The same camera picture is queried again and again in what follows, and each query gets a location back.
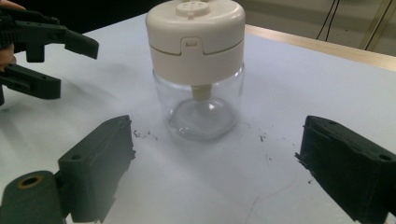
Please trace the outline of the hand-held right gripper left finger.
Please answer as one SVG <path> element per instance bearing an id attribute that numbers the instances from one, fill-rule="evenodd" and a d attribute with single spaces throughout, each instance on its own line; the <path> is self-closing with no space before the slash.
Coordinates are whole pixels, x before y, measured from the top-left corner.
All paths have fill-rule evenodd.
<path id="1" fill-rule="evenodd" d="M 73 221 L 105 220 L 134 158 L 131 119 L 124 115 L 100 124 L 58 160 Z"/>

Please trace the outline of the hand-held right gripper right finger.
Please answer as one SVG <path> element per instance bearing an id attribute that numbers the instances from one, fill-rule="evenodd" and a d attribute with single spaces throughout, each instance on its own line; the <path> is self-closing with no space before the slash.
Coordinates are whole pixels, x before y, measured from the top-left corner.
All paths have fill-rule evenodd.
<path id="1" fill-rule="evenodd" d="M 333 120 L 308 116 L 299 163 L 355 221 L 396 217 L 396 155 Z"/>

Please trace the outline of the glass jar with cream lid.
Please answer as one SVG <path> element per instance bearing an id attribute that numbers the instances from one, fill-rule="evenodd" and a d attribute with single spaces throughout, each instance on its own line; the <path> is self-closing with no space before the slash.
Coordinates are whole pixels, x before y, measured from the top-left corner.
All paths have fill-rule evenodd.
<path id="1" fill-rule="evenodd" d="M 234 0 L 169 0 L 146 16 L 163 118 L 190 139 L 214 139 L 240 117 L 245 10 Z"/>

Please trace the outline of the light wooden table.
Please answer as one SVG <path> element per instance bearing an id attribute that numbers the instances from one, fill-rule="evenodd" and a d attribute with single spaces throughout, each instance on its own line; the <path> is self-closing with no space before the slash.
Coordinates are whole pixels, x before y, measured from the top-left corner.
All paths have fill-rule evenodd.
<path id="1" fill-rule="evenodd" d="M 348 59 L 358 63 L 366 63 L 396 72 L 396 57 L 362 49 L 354 49 L 334 43 L 324 42 L 298 35 L 291 35 L 279 31 L 246 25 L 245 31 L 250 35 L 298 46 L 305 49 L 319 51 L 336 57 Z"/>

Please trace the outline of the beige vertical wall strip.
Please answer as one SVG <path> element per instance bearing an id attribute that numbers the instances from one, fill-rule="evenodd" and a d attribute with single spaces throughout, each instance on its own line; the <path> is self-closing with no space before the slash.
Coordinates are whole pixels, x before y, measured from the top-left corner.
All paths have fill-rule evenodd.
<path id="1" fill-rule="evenodd" d="M 363 39 L 361 40 L 359 49 L 373 51 L 378 40 L 380 39 L 384 29 L 396 10 L 396 0 L 382 0 L 367 29 Z"/>

